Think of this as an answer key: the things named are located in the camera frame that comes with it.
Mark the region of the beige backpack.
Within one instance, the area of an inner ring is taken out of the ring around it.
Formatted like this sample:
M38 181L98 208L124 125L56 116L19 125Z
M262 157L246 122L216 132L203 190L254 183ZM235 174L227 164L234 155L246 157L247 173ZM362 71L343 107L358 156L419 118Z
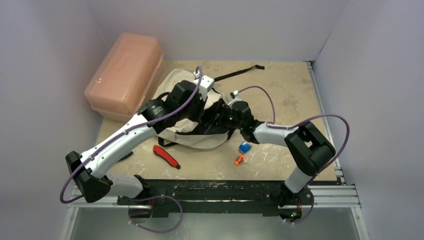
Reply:
M221 81L230 77L235 77L252 69L264 70L265 67L262 65L254 65L249 68L216 77L214 80ZM158 86L154 98L165 97L172 91L177 83L183 80L191 82L194 80L194 77L192 72L184 69L176 68L172 70ZM230 97L229 94L225 95L215 88L211 89L207 96L208 99L204 107L204 114L202 115L202 117L205 118L202 118L200 123L189 119L183 119L178 121L175 126L166 128L158 134L158 144L160 146L172 147L175 145L183 145L194 149L211 150L224 144L232 137L236 130L235 128L212 125L207 121L212 120L212 117L218 117L219 110L222 107L226 107L229 103L232 104L234 99Z

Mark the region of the red utility knife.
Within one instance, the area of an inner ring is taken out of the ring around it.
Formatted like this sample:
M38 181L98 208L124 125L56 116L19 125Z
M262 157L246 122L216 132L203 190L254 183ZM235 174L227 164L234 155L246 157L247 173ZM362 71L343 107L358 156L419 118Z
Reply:
M166 150L158 145L153 146L153 153L163 159L166 163L168 163L171 167L176 168L177 170L181 169L180 164L176 161L174 157L172 157Z

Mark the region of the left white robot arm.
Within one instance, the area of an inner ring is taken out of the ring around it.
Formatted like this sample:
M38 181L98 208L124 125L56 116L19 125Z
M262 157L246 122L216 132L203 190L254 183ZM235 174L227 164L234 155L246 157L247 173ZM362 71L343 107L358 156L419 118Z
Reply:
M205 76L178 82L165 96L149 100L119 130L82 153L65 157L70 176L59 200L63 204L84 198L94 203L107 195L129 197L138 205L146 203L149 191L137 176L112 176L109 170L135 147L156 137L177 122L199 121L214 80Z

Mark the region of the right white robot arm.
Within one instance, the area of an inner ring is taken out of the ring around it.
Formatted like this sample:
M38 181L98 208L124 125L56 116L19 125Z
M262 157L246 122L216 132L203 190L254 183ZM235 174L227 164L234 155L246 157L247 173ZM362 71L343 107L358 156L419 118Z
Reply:
M296 163L280 191L282 200L288 204L300 198L300 191L336 155L334 146L309 120L294 127L271 125L256 119L245 101L211 107L201 119L211 126L237 129L249 143L287 148Z

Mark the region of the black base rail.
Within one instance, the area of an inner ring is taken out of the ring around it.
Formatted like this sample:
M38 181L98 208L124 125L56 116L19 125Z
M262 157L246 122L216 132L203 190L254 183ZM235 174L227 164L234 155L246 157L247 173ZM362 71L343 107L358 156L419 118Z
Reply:
M311 188L291 193L282 180L146 179L144 187L134 199L117 199L119 206L147 208L146 213L132 212L136 218L166 218L180 212L288 217L289 210L305 210L318 196Z

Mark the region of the orange small toy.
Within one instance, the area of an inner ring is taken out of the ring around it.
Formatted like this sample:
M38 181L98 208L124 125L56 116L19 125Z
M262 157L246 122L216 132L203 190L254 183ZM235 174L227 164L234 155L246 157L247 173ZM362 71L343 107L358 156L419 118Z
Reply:
M243 163L244 161L245 161L245 157L242 155L242 154L240 154L236 159L235 159L235 161L234 161L234 165L235 166L239 166L241 163Z

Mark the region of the blue handled pliers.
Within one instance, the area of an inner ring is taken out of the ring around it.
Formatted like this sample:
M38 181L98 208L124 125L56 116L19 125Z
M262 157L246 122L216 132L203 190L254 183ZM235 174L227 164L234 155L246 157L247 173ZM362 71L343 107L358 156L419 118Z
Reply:
M129 157L131 157L133 154L134 154L134 152L133 152L133 151L129 152L128 154L126 154L125 156L123 156L123 157L120 159L120 161L123 161L123 160L128 159L128 158L129 158Z

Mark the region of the pink plastic storage box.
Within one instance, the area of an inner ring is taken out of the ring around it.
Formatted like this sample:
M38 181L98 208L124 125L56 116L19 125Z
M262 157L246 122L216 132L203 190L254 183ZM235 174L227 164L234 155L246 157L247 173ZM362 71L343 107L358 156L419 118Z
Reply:
M91 109L128 121L160 85L163 57L155 37L122 33L84 91Z

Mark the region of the blue pencil sharpener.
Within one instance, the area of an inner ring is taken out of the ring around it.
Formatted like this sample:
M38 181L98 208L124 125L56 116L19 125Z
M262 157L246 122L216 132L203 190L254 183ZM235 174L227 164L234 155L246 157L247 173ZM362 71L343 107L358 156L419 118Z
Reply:
M247 153L247 152L249 152L251 149L252 149L252 145L251 145L249 142L247 142L247 141L243 141L243 142L239 145L239 147L238 147L238 151L239 151L242 155L246 154L246 153Z

